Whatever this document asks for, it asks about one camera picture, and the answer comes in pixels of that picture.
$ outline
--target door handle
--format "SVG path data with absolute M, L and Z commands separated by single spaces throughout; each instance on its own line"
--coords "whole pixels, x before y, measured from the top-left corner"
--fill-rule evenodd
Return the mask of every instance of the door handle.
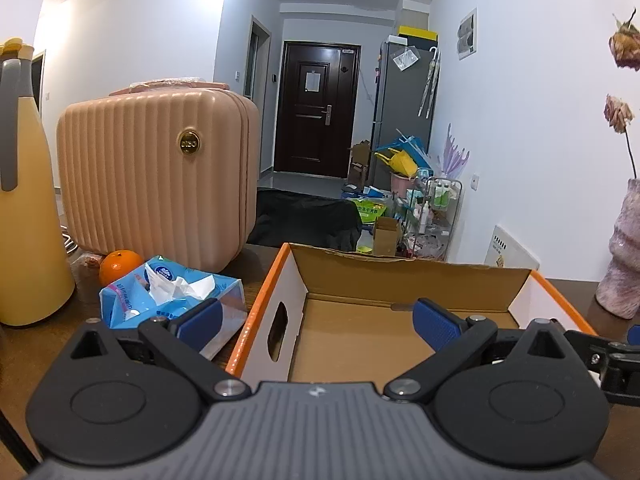
M 324 119 L 324 125 L 325 126 L 330 126 L 331 125 L 331 110 L 332 110 L 332 106 L 331 105 L 327 105 L 326 106 L 326 110 L 322 110 L 320 113 L 321 114 L 326 114 L 326 118 Z

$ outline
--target yellow thermos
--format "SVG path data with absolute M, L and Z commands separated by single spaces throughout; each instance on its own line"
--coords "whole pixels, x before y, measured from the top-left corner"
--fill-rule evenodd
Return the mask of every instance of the yellow thermos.
M 75 283 L 60 230 L 49 146 L 33 99 L 33 47 L 0 44 L 0 322 L 50 316 Z

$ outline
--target refrigerator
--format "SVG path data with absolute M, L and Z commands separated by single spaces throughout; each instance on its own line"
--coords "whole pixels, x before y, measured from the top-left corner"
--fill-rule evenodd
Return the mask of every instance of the refrigerator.
M 393 58 L 399 51 L 404 50 L 404 46 L 387 42 L 382 44 L 378 91 L 371 134 L 371 161 L 367 179 L 370 186 L 384 190 L 391 188 L 389 168 L 373 153 L 380 146 L 385 146 L 398 137 L 396 128 L 407 137 L 420 137 L 424 147 L 427 150 L 429 148 L 435 98 L 431 105 L 429 119 L 426 118 L 428 96 L 420 117 L 418 117 L 418 110 L 427 83 L 429 63 L 434 55 L 429 51 L 429 48 L 437 46 L 437 44 L 436 41 L 420 40 L 420 47 L 416 46 L 420 59 L 403 71 L 396 66 Z

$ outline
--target black cloth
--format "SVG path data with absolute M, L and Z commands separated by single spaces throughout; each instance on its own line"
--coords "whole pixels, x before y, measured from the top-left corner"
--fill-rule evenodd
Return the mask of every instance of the black cloth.
M 254 230 L 247 243 L 284 242 L 355 251 L 362 232 L 358 208 L 349 200 L 258 188 Z

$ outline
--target pink ceramic vase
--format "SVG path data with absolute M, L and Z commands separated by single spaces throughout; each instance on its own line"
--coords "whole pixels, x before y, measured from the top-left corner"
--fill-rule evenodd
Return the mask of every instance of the pink ceramic vase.
M 640 306 L 640 180 L 630 179 L 622 211 L 609 240 L 612 255 L 596 300 L 607 311 L 632 319 Z

